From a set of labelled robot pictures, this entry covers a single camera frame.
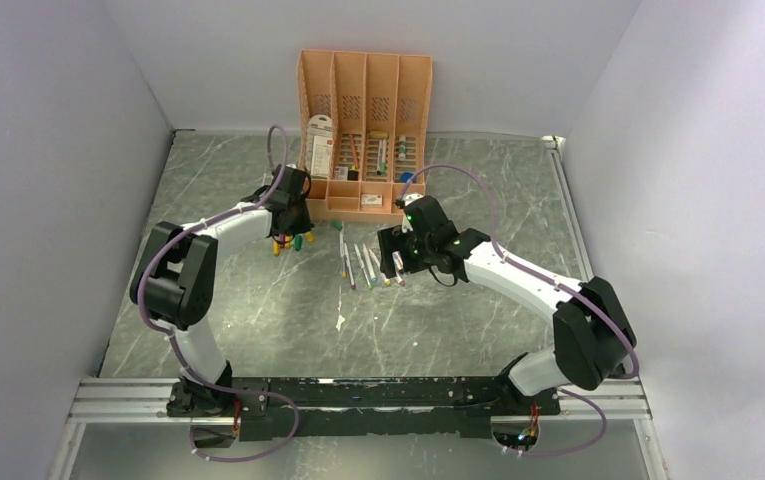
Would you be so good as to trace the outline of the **blue cap pink tip pen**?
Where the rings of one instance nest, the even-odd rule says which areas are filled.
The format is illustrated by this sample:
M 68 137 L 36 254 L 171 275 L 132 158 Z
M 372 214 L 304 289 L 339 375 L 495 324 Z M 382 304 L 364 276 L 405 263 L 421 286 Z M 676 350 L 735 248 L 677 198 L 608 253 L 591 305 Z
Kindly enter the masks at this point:
M 400 286 L 405 286 L 406 283 L 405 283 L 404 278 L 402 277 L 402 272 L 404 270 L 404 265 L 402 263 L 401 255 L 400 255 L 400 253 L 398 251 L 394 251 L 392 253 L 392 260 L 393 260 L 394 267 L 395 267 L 395 279 L 396 279 L 397 283 Z

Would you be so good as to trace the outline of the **mint cap yellow tip pen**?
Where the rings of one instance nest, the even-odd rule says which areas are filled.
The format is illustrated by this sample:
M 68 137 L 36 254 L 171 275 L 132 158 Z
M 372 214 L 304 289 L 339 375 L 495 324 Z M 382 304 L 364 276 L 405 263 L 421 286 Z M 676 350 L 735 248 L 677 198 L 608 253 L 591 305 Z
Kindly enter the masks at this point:
M 390 278 L 384 273 L 384 271 L 382 269 L 381 262 L 380 262 L 379 258 L 377 257 L 377 255 L 372 250 L 370 250 L 370 249 L 369 249 L 369 255 L 370 255 L 370 258 L 372 259 L 372 262 L 373 262 L 376 270 L 379 273 L 379 275 L 378 275 L 379 278 L 384 282 L 384 284 L 386 286 L 391 286 L 392 282 L 391 282 Z

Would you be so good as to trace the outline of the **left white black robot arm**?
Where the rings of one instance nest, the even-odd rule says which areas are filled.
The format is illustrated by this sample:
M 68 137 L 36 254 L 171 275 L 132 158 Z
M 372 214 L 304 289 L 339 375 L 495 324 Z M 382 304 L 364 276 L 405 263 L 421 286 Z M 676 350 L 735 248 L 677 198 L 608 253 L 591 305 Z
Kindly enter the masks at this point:
M 251 242 L 283 243 L 310 232 L 311 186 L 308 172 L 279 165 L 270 184 L 228 210 L 183 225 L 162 221 L 150 231 L 129 296 L 145 325 L 165 336 L 179 360 L 169 416 L 219 416 L 239 404 L 231 364 L 207 320 L 217 267 Z

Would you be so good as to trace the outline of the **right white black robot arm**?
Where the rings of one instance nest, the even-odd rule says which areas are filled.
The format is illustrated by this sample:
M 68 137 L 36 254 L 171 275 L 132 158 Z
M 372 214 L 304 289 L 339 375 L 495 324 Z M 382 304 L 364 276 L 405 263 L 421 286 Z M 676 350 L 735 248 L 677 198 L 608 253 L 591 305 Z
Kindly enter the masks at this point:
M 377 233 L 386 276 L 449 274 L 454 283 L 498 292 L 551 325 L 552 347 L 525 353 L 500 373 L 497 398 L 506 412 L 523 413 L 544 390 L 573 385 L 594 391 L 617 376 L 637 339 L 608 281 L 550 272 L 512 254 L 486 233 L 458 230 L 431 196 L 408 195 L 398 204 L 401 223 Z

